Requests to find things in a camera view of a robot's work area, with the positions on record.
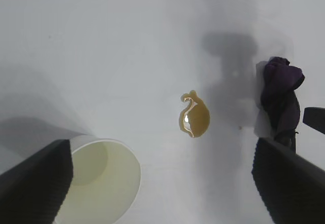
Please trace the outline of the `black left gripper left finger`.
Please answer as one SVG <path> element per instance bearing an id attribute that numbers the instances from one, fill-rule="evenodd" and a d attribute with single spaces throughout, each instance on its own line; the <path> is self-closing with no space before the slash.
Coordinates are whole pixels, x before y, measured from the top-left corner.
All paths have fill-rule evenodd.
<path id="1" fill-rule="evenodd" d="M 1 223 L 53 223 L 73 179 L 69 140 L 56 140 L 1 174 Z"/>

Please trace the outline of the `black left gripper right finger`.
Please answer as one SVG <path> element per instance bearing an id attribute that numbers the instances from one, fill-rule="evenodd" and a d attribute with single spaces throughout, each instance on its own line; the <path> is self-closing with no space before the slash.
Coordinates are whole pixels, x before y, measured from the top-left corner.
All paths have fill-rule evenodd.
<path id="1" fill-rule="evenodd" d="M 252 176 L 274 223 L 324 223 L 324 171 L 289 148 L 260 138 Z"/>

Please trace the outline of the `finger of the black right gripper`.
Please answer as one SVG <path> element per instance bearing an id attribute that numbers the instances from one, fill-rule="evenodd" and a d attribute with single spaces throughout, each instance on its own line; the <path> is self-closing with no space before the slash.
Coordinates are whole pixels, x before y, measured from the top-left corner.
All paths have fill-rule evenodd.
<path id="1" fill-rule="evenodd" d="M 325 108 L 307 107 L 304 109 L 303 123 L 325 134 Z"/>

